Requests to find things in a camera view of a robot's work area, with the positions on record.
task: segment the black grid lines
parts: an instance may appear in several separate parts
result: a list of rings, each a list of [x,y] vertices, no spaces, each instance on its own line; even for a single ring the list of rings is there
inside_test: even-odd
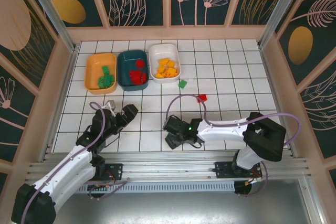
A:
[[[128,49],[148,52],[153,45],[172,43],[180,52],[181,78],[186,80],[185,89],[178,82],[157,84],[149,80],[143,91],[125,92],[117,87],[114,93],[92,95],[84,87],[85,62],[95,52],[118,54]],[[137,41],[85,41],[82,42],[76,66],[62,111],[54,152],[69,152],[85,126],[90,124],[94,111],[90,101],[104,105],[115,100],[116,112],[126,104],[133,103],[139,109],[137,117],[119,135],[119,139],[104,152],[171,151],[162,131],[165,112],[169,102],[179,94],[206,94],[205,102],[212,121],[235,120],[246,117],[250,111],[274,112],[265,69],[255,40],[137,40]],[[203,108],[195,98],[183,97],[171,109],[184,121],[203,117]],[[107,144],[118,136],[112,136]],[[218,141],[206,143],[202,150],[233,150],[239,143]],[[180,146],[175,151],[195,151],[191,146]]]

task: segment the tan circle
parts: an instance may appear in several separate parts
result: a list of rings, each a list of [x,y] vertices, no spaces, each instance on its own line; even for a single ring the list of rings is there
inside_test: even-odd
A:
[[[304,63],[313,46],[313,34],[304,26],[297,27],[291,34],[288,44],[289,59],[296,65]]]
[[[85,20],[86,13],[78,0],[51,0],[59,16],[65,22],[78,24]]]
[[[31,21],[24,0],[0,0],[0,45],[19,51],[30,38]]]

